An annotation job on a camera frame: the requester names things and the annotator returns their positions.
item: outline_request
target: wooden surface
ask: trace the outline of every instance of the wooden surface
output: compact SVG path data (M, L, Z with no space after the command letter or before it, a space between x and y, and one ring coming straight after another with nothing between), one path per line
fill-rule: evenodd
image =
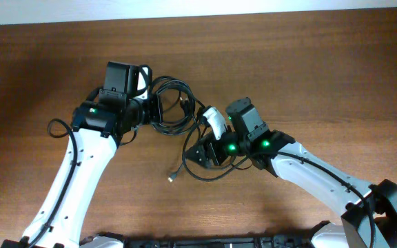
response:
M397 183L397 9L0 26L0 244L21 237L62 161L68 140L48 137L47 122L70 122L109 60L183 79L221 111L248 96L271 129L325 161ZM142 127L119 149L81 237L259 234L338 220L254 168L168 183L184 138Z

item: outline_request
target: robotic hand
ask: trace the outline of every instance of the robotic hand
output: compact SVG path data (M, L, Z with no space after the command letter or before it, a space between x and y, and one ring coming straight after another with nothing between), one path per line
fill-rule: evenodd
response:
M163 110L160 95L166 90L178 90L173 106ZM185 116L175 122L163 120L163 113L177 103ZM200 105L197 115L196 103ZM280 236L209 240L208 244L223 247L253 245L272 247L397 247L397 185L384 180L373 185L346 174L309 153L291 136L270 131L262 121L250 99L240 99L226 109L232 127L227 125L215 107L205 107L191 92L189 86L170 76L152 81L152 71L146 65L135 66L109 62L103 87L95 89L80 107L75 109L71 127L59 119L49 124L49 133L58 138L68 134L70 140L61 167L42 207L19 242L5 240L1 247L80 247L80 234L85 213L103 170L117 148L136 138L139 125L149 124L166 135L186 134L182 164L171 174L172 182L184 167L195 179L218 180L250 159L258 169L288 180L325 203L341 216L342 226L323 223L303 246L301 240L286 240ZM67 129L62 135L51 134L51 124L58 122ZM200 126L211 127L205 134ZM122 143L122 136L134 130L132 140ZM186 150L193 132L199 139ZM233 164L237 156L244 158ZM224 168L229 158L230 168L216 178L202 178L194 174L187 161L205 169ZM374 219L374 213L385 214ZM189 248L202 247L200 242L148 241L131 242L115 234L98 236L81 247L148 247Z

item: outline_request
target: wooden table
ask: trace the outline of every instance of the wooden table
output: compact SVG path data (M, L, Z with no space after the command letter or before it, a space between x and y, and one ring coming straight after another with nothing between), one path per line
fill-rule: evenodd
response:
M397 8L0 26L0 244L39 210L67 139L51 118L102 85L110 60L187 81L221 111L248 96L271 129L352 175L397 183ZM142 127L102 175L81 237L275 233L338 222L291 183L251 168L215 183L179 166L185 137ZM195 167L197 173L214 175Z

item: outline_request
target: green light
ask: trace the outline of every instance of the green light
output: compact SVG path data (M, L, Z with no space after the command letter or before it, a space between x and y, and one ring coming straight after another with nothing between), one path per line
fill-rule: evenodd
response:
M261 143L261 145L262 145L263 147L268 147L268 146L270 146L270 142L269 142L269 141L263 141L263 142Z
M234 144L229 145L227 148L229 148L229 151L235 151L237 149Z

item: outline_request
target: white wall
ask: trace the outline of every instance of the white wall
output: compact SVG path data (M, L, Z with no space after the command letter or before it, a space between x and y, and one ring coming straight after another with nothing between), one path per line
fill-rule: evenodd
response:
M0 0L0 24L397 7L397 0Z

